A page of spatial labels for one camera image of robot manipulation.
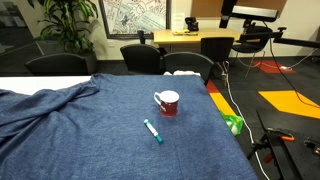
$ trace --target orange mat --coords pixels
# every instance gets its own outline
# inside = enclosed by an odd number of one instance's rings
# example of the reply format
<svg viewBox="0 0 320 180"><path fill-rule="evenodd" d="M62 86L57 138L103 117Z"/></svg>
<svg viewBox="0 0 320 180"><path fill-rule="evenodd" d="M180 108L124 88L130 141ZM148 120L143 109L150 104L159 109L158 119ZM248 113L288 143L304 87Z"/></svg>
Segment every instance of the orange mat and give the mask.
<svg viewBox="0 0 320 180"><path fill-rule="evenodd" d="M227 115L236 115L235 112L230 107L229 103L219 92L218 88L212 83L212 81L208 81L207 91L209 92L213 102L216 104L217 108Z"/></svg>
<svg viewBox="0 0 320 180"><path fill-rule="evenodd" d="M259 94L279 111L320 119L320 106L300 93L298 95L304 103L292 90L259 91Z"/></svg>
<svg viewBox="0 0 320 180"><path fill-rule="evenodd" d="M259 64L261 61L252 61L252 65L255 66ZM296 73L294 70L279 70L276 63L273 60L270 61L262 61L261 66L257 65L258 68L260 68L263 72L268 73L268 74L280 74L280 71L284 74L287 73Z"/></svg>

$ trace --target teal marker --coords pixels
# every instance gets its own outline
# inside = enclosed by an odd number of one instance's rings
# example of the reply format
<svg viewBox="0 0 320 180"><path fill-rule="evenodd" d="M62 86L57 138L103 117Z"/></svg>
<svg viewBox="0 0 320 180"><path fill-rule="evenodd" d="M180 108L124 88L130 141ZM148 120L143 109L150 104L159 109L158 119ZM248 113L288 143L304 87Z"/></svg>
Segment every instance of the teal marker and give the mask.
<svg viewBox="0 0 320 180"><path fill-rule="evenodd" d="M159 136L158 132L154 129L152 124L149 122L148 119L144 120L144 124L148 127L150 132L153 134L153 136L157 139L158 143L163 143L163 139Z"/></svg>

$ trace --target wall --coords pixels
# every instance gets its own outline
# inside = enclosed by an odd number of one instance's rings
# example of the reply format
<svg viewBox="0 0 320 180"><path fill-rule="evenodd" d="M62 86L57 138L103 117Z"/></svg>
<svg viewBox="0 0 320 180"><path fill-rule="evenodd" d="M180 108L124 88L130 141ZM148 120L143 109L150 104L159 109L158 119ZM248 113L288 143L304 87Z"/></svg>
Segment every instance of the wall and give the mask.
<svg viewBox="0 0 320 180"><path fill-rule="evenodd" d="M92 0L99 8L98 0ZM42 19L42 9L39 5L33 9L27 3L27 0L15 0L24 19L34 37L39 36L41 25L37 25L37 21ZM186 16L190 15L192 0L172 0L172 15L175 13L184 13ZM320 26L320 1L319 0L288 0L287 4L281 14L281 17L274 23L267 23L274 31L277 31L278 27L287 27L283 37L310 40L315 41ZM215 28L219 27L220 18L206 18L197 19L199 22L199 28ZM228 28L242 31L243 19L231 19L229 21ZM103 20L99 11L99 18L95 21L91 28L93 33L91 40L95 45L95 51L98 59L100 60L121 60L122 55L119 48L132 43L139 43L138 40L108 40L106 38L105 30L103 27ZM109 47L108 41L114 43L114 47ZM152 41L147 40L148 44L153 44ZM273 53L275 56L305 56L309 54L313 49L304 48L300 46L291 46L284 44L272 44ZM176 47L175 51L180 50L195 50L198 51L198 47L195 46L180 46ZM235 52L231 52L230 56L235 56ZM266 56L271 56L269 45L266 48Z"/></svg>

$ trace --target green object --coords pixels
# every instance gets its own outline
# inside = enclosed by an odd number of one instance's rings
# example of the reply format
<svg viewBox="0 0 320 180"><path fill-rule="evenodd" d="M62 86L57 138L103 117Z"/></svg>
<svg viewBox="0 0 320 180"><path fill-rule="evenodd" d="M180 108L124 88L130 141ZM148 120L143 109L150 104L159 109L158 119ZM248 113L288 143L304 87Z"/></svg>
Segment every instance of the green object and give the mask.
<svg viewBox="0 0 320 180"><path fill-rule="evenodd" d="M27 0L30 6L38 1L44 11L45 23L40 37L49 40L58 34L65 52L86 54L93 52L93 43L87 38L91 31L89 18L98 18L96 5L91 0Z"/></svg>
<svg viewBox="0 0 320 180"><path fill-rule="evenodd" d="M235 115L226 115L222 111L220 111L223 119L226 121L229 129L233 133L234 136L237 136L241 133L243 118L241 116Z"/></svg>

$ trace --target chair backrest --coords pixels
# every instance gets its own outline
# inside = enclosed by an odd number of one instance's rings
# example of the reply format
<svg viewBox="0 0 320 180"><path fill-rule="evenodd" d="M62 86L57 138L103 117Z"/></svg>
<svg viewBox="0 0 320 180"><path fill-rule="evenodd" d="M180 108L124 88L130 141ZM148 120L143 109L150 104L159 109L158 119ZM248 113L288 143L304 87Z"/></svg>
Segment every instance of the chair backrest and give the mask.
<svg viewBox="0 0 320 180"><path fill-rule="evenodd" d="M148 44L131 44L120 48L129 74L163 74L160 51Z"/></svg>
<svg viewBox="0 0 320 180"><path fill-rule="evenodd" d="M24 65L35 76L89 75L85 58L72 53L44 55Z"/></svg>
<svg viewBox="0 0 320 180"><path fill-rule="evenodd" d="M213 67L210 58L194 52L168 53L164 55L164 64L166 70L170 73L177 70L200 73L204 84L207 84Z"/></svg>
<svg viewBox="0 0 320 180"><path fill-rule="evenodd" d="M209 57L214 62L227 61L233 37L207 37L201 39L201 54Z"/></svg>
<svg viewBox="0 0 320 180"><path fill-rule="evenodd" d="M249 27L246 31L247 34L252 33L263 33L263 32L273 32L272 29L265 27L265 26L254 26ZM268 43L269 39L260 39L259 42L246 42L246 44L259 46L261 48L264 48L266 44Z"/></svg>

